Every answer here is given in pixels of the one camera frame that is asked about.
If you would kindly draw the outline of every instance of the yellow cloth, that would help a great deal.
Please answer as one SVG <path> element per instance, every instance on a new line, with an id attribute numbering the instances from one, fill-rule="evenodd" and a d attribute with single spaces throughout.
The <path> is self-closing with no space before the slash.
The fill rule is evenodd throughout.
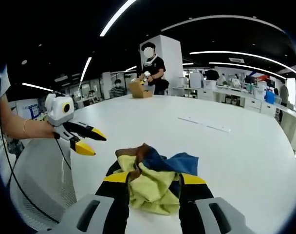
<path id="1" fill-rule="evenodd" d="M 134 171 L 135 156 L 122 155 L 118 163 L 123 172 Z M 139 163 L 142 174 L 129 181 L 129 203 L 133 208 L 161 215 L 171 215 L 179 210 L 179 199 L 169 190 L 175 172 L 156 172 Z"/>

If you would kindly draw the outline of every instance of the black cable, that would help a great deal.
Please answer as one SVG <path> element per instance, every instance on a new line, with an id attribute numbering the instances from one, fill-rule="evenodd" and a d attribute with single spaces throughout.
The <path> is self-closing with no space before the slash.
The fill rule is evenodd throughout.
<path id="1" fill-rule="evenodd" d="M 64 158 L 66 164 L 68 165 L 68 167 L 69 167 L 69 169 L 70 169 L 70 171 L 71 171 L 71 166 L 70 166 L 69 163 L 67 162 L 67 160 L 66 160 L 66 158 L 65 158 L 65 156 L 64 156 L 64 153 L 63 153 L 63 151 L 62 151 L 62 149 L 61 149 L 61 147 L 60 147 L 60 145 L 59 145 L 58 140 L 57 140 L 57 139 L 55 139 L 55 140 L 56 140 L 56 142 L 57 142 L 57 145 L 58 145 L 58 147 L 59 147 L 59 149 L 60 149 L 60 151 L 61 151 L 61 154 L 62 154 L 62 156 L 63 156 L 63 158 Z"/>
<path id="2" fill-rule="evenodd" d="M 1 129 L 1 133 L 3 133 L 3 130 L 2 130 L 2 122 L 1 122 L 1 111 L 0 111 L 0 129 Z M 7 162 L 8 162 L 8 165 L 11 169 L 11 173 L 12 173 L 12 176 L 15 180 L 15 182 L 17 183 L 17 186 L 19 188 L 19 190 L 21 191 L 21 193 L 23 194 L 23 196 L 29 201 L 29 203 L 35 208 L 37 209 L 41 214 L 43 214 L 44 216 L 46 216 L 47 218 L 49 218 L 51 221 L 55 222 L 55 223 L 59 223 L 59 221 L 57 221 L 56 219 L 54 219 L 53 217 L 50 217 L 48 214 L 46 214 L 43 210 L 41 210 L 39 207 L 36 206 L 35 203 L 32 202 L 32 200 L 30 200 L 30 198 L 27 196 L 27 194 L 23 191 L 22 187 L 20 186 L 17 178 L 16 178 L 16 175 L 14 173 L 14 169 L 11 165 L 11 162 L 10 162 L 10 159 L 9 159 L 9 156 L 8 156 L 8 153 L 7 153 L 7 150 L 6 150 L 6 147 L 5 147 L 5 141 L 4 141 L 4 138 L 3 138 L 3 134 L 2 135 L 2 141 L 3 141 L 3 146 L 4 146 L 4 150 L 5 150 L 5 153 L 6 153 L 6 157 L 7 157 Z"/>

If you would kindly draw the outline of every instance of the human hand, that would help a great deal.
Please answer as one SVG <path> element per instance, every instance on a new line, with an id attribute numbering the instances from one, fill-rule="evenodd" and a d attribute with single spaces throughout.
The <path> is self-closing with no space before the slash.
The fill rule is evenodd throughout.
<path id="1" fill-rule="evenodd" d="M 147 81 L 148 81 L 148 82 L 152 82 L 152 81 L 153 81 L 152 76 L 148 77 L 148 78 L 147 78 Z"/>

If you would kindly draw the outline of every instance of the gray gripper base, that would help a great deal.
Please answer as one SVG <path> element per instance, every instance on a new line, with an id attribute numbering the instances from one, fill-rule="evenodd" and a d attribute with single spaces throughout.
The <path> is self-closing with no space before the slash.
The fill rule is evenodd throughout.
<path id="1" fill-rule="evenodd" d="M 196 200 L 195 202 L 203 221 L 205 234 L 254 234 L 246 226 L 244 215 L 221 197 Z"/>
<path id="2" fill-rule="evenodd" d="M 111 197 L 87 195 L 66 210 L 56 227 L 38 234 L 102 234 L 113 201 Z"/>

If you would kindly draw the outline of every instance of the black t-shirt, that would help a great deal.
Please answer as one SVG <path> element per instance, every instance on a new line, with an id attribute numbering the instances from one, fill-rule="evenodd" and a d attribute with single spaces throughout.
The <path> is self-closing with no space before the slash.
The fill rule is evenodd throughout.
<path id="1" fill-rule="evenodd" d="M 166 71 L 166 67 L 164 66 L 163 59 L 160 57 L 157 57 L 151 64 L 151 66 L 143 66 L 142 73 L 149 71 L 151 75 L 155 75 L 159 72 L 159 69 L 163 69 L 163 71 Z M 156 90 L 162 90 L 162 77 L 154 79 L 152 82 L 149 82 L 148 85 L 155 85 Z"/>

